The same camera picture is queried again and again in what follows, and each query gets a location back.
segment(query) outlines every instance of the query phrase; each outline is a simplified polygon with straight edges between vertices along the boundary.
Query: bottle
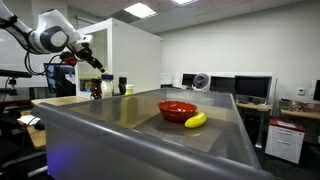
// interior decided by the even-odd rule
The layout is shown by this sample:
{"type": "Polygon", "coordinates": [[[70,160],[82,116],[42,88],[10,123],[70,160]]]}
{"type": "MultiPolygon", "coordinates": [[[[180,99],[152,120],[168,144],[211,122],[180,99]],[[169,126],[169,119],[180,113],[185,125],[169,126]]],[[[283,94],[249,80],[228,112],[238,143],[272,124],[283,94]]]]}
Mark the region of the bottle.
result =
{"type": "Polygon", "coordinates": [[[127,78],[126,77],[119,77],[119,92],[120,95],[126,94],[126,85],[127,85],[127,78]]]}
{"type": "Polygon", "coordinates": [[[126,89],[127,89],[126,95],[133,94],[133,85],[132,84],[127,84],[126,89]]]}
{"type": "Polygon", "coordinates": [[[90,100],[101,99],[101,79],[91,79],[90,100]]]}
{"type": "Polygon", "coordinates": [[[113,75],[102,74],[101,75],[101,91],[102,98],[108,98],[113,96],[113,75]]]}

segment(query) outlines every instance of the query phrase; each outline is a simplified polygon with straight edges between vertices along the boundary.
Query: ceiling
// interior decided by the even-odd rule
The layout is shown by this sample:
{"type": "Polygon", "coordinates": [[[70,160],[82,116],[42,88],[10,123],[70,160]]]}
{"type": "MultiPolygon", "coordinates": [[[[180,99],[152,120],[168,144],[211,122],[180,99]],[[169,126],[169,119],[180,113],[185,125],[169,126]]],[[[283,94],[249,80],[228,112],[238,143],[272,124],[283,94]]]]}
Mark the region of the ceiling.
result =
{"type": "Polygon", "coordinates": [[[130,24],[151,33],[160,33],[301,1],[306,0],[198,0],[178,6],[172,0],[68,0],[68,6],[106,19],[141,2],[158,14],[130,24]]]}

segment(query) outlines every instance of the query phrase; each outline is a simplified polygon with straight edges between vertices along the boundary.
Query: white partition wall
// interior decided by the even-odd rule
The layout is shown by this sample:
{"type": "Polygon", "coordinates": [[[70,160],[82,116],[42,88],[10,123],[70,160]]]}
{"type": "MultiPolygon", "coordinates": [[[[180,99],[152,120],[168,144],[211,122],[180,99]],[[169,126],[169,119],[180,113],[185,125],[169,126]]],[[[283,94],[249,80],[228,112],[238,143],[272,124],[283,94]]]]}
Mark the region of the white partition wall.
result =
{"type": "MultiPolygon", "coordinates": [[[[93,56],[99,57],[108,73],[114,75],[115,92],[118,92],[120,76],[128,78],[128,84],[134,85],[134,92],[160,88],[161,38],[116,19],[108,19],[78,31],[96,37],[94,41],[100,45],[91,46],[93,56]],[[105,38],[101,36],[101,32],[105,33],[105,38]]],[[[79,63],[76,68],[77,96],[89,98],[90,94],[80,91],[80,78],[94,78],[100,75],[99,70],[93,69],[87,63],[79,63]]]]}

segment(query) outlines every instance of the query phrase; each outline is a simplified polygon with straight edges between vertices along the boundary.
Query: drawer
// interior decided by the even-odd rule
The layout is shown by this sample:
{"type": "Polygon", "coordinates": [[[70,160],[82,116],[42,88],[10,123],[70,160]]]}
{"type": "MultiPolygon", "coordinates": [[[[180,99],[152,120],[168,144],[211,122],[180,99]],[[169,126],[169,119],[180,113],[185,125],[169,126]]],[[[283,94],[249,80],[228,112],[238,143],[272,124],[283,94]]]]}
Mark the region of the drawer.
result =
{"type": "Polygon", "coordinates": [[[275,126],[269,126],[268,137],[302,145],[304,133],[275,126]]]}
{"type": "Polygon", "coordinates": [[[301,147],[301,144],[295,144],[268,137],[265,152],[266,154],[270,154],[272,156],[298,164],[301,147]]]}

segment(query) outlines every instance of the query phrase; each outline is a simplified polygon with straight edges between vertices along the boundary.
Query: computer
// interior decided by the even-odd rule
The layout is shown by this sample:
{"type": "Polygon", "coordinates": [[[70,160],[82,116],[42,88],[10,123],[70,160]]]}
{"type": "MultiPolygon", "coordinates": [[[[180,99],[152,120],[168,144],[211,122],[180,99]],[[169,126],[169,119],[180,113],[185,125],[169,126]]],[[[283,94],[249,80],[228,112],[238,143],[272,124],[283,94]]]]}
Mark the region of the computer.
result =
{"type": "Polygon", "coordinates": [[[44,63],[44,68],[47,69],[46,77],[50,93],[55,93],[56,97],[74,96],[75,85],[65,78],[65,75],[74,75],[74,67],[59,63],[44,63]]]}
{"type": "Polygon", "coordinates": [[[313,100],[320,101],[320,80],[317,80],[316,88],[314,90],[313,100]]]}
{"type": "Polygon", "coordinates": [[[269,98],[271,76],[235,76],[237,97],[255,100],[269,98]]]}
{"type": "Polygon", "coordinates": [[[210,91],[234,92],[234,78],[211,76],[210,91]]]}
{"type": "Polygon", "coordinates": [[[191,88],[195,76],[196,74],[183,74],[182,85],[185,85],[191,88]]]}

